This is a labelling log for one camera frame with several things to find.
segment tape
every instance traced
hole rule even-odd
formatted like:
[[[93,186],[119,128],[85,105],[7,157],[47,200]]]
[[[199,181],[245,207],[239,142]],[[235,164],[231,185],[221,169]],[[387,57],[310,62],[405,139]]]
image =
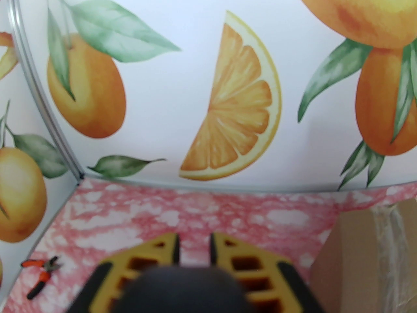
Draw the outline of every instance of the tape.
[[[417,311],[411,293],[410,260],[401,213],[396,205],[371,208],[374,215],[380,313]]]

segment black rubber pad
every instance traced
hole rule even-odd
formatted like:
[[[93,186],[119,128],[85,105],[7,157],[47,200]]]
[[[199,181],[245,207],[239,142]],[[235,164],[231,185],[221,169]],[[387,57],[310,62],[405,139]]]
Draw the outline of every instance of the black rubber pad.
[[[177,234],[175,238],[175,246],[172,253],[172,264],[179,264],[180,262],[180,236]]]
[[[325,313],[293,265],[278,262],[277,267],[297,297],[304,313]]]
[[[87,283],[85,283],[66,313],[89,313],[90,304],[112,267],[113,264],[111,262],[100,264],[94,270],[94,273],[90,276]]]
[[[210,234],[210,262],[211,265],[217,265],[217,248],[214,234]]]
[[[255,313],[244,291],[217,267],[149,268],[134,280],[111,313]]]

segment pliers handle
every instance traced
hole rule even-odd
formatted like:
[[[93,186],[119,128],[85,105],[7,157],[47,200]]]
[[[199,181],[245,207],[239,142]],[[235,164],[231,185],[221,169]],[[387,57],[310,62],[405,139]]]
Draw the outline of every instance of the pliers handle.
[[[51,278],[52,271],[58,269],[60,265],[55,264],[57,261],[58,256],[54,256],[48,261],[45,260],[26,260],[21,263],[21,267],[40,267],[44,270],[39,276],[39,280],[37,281],[36,285],[29,291],[26,295],[28,300],[32,300],[40,291],[44,288],[46,282]]]

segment leafy sprig illustration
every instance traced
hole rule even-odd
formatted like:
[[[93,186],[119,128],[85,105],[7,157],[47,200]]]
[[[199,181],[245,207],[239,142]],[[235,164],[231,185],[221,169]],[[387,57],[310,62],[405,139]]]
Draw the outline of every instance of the leafy sprig illustration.
[[[298,122],[303,119],[310,103],[323,91],[337,82],[361,70],[372,46],[346,39],[333,50],[313,74],[308,83],[298,109]],[[396,140],[408,117],[411,104],[417,99],[417,41],[405,46],[402,53],[401,74],[395,109],[395,119],[391,143]],[[368,187],[375,179],[384,163],[384,155],[372,150],[364,141],[350,155],[341,172],[344,175],[341,189],[347,182],[368,168]]]
[[[66,0],[58,1],[63,10],[66,40],[48,3],[48,46],[58,80],[73,100],[76,99],[70,89],[67,54],[72,45],[66,10],[88,45],[122,63],[146,61],[166,52],[180,51],[139,17],[112,0],[87,0],[73,6]]]
[[[29,155],[39,166],[42,175],[53,179],[65,174],[68,169],[57,149],[44,137],[37,134],[15,134],[7,123],[10,100],[0,118],[0,147],[6,146],[6,133],[12,137],[15,148]]]

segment stem illustration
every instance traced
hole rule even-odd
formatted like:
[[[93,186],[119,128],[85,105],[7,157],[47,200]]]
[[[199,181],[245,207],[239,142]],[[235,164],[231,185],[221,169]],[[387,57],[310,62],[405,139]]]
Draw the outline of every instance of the stem illustration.
[[[64,15],[65,32],[66,32],[66,37],[67,37],[67,46],[68,46],[68,49],[70,50],[73,47],[73,45],[71,43],[70,27],[68,25],[67,13],[66,13],[66,10],[64,8],[64,4],[62,2],[61,2],[61,9],[62,9],[62,14]]]
[[[1,120],[0,124],[0,147],[3,148],[6,143],[6,123],[7,123],[7,114],[9,113],[9,107],[10,107],[10,100],[7,101],[6,105],[6,112],[3,115],[3,118]]]

